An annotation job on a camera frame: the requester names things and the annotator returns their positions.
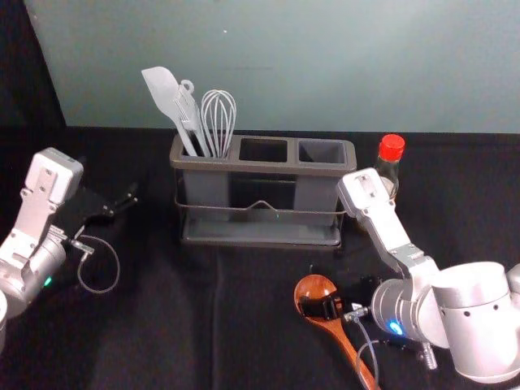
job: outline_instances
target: gray plastic container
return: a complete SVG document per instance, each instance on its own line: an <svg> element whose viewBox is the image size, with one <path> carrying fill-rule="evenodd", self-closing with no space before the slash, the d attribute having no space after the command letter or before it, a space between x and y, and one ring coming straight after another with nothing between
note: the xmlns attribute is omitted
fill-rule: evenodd
<svg viewBox="0 0 520 390"><path fill-rule="evenodd" d="M226 158L188 156L176 136L170 163L181 172L185 208L189 209L190 219L197 219L199 232L201 221L240 222L240 232L257 231L260 241L273 241L273 237L266 238L265 232L266 226L273 223L276 241L281 242L281 225L287 224L292 229L288 243L295 241L296 225L304 227L302 231L308 231L309 226L330 229L337 225L336 184L343 175L355 171L357 165L355 149L349 141L238 135L233 136ZM251 207L257 203L267 210ZM262 225L255 229L244 223ZM193 221L187 224L196 226ZM214 231L215 226L206 230ZM317 237L330 236L328 230L320 234ZM240 235L240 240L247 239ZM309 242L316 245L319 240Z"/></svg>

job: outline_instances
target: plastic bottle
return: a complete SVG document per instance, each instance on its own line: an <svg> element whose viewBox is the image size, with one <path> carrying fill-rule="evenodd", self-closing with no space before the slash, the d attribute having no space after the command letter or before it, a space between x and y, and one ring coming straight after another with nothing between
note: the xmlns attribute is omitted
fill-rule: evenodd
<svg viewBox="0 0 520 390"><path fill-rule="evenodd" d="M397 134L387 134L379 143L379 155L375 170L381 176L390 199L394 200L399 189L399 162L405 151L405 140Z"/></svg>

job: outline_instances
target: wire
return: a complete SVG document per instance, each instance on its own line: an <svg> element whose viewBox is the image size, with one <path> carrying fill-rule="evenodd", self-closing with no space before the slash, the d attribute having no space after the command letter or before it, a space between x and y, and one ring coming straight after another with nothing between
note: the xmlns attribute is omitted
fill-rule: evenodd
<svg viewBox="0 0 520 390"><path fill-rule="evenodd" d="M83 265L85 264L86 259L85 260L82 259L80 261L80 265L78 266L78 271L77 271L78 280L80 281L81 287L83 287L85 290L87 290L88 292L93 293L93 294L105 294L105 293L112 291L115 288L115 286L117 286L117 283L119 282L119 275L121 273L121 264L119 263L119 256L117 255L117 252L115 252L115 249L112 247L112 245L110 245L108 242L106 242L102 238L99 238L96 236L88 236L86 234L80 235L80 238L81 237L88 238L90 240L95 240L95 241L98 241L98 242L101 242L102 244L104 244L112 252L112 254L114 254L115 265L117 266L114 283L111 286L104 288L103 290L96 290L94 288L89 287L83 281L83 277L81 276L81 269L83 268Z"/></svg>
<svg viewBox="0 0 520 390"><path fill-rule="evenodd" d="M363 380L362 375L361 375L361 367L360 367L360 365L361 365L361 353L368 346L368 349L370 350L370 355L372 356L372 361L374 362L374 381L375 381L375 386L378 387L379 386L379 366L377 364L377 358L375 357L375 351L374 351L374 345L373 344L379 343L379 341L378 340L374 340L374 341L371 340L371 338L368 336L368 333L366 332L365 327L363 326L363 324L361 323L361 321L359 320L358 317L354 318L353 321L359 326L359 328L361 329L361 332L365 336L365 340L366 340L366 343L357 351L357 355L356 355L356 372L357 372L357 376L361 380L361 383L362 383L363 387L366 390L371 390L371 389L369 389L366 386L365 381Z"/></svg>

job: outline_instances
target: black tablecloth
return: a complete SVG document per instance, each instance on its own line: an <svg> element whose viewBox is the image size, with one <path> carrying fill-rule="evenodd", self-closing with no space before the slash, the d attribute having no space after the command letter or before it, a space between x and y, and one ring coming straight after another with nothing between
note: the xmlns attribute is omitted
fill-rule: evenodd
<svg viewBox="0 0 520 390"><path fill-rule="evenodd" d="M115 199L137 178L143 186L138 206L96 231L119 253L118 288L98 297L75 284L51 285L7 324L0 388L361 388L332 339L293 307L294 286L310 264L392 275L353 223L345 224L341 253L183 247L172 207L171 132L24 131L0 132L2 236L18 212L30 158L48 145L85 156L83 184L108 197ZM358 167L370 166L377 154L378 134L303 136L350 139ZM439 268L483 260L506 269L515 265L520 138L406 138L396 211L412 241ZM67 274L67 266L62 272ZM359 330L348 331L359 347ZM369 332L378 334L373 326ZM448 351L435 351L439 369L427 372L413 353L376 347L381 387L483 387L455 372ZM498 388L516 384L520 379Z"/></svg>

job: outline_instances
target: wooden ladle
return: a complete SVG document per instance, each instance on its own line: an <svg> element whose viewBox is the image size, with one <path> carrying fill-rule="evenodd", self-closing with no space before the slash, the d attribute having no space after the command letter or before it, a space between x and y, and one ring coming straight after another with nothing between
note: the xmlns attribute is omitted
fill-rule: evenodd
<svg viewBox="0 0 520 390"><path fill-rule="evenodd" d="M294 305L298 313L301 314L300 306L298 302L301 297L308 297L311 299L319 299L325 297L336 291L336 286L323 275L307 275L305 278L300 280L297 286L294 288ZM347 355L347 359L350 364L356 369L356 349L352 346L349 338L345 335L343 327L341 326L341 318L326 320L323 318L311 318L305 317L309 322L313 323L317 327L321 327L334 337L337 343L341 346L344 353ZM361 371L361 378L365 383L366 387L370 390L378 389L379 387L375 383L374 376L372 376L370 370L366 364L361 360L359 365Z"/></svg>

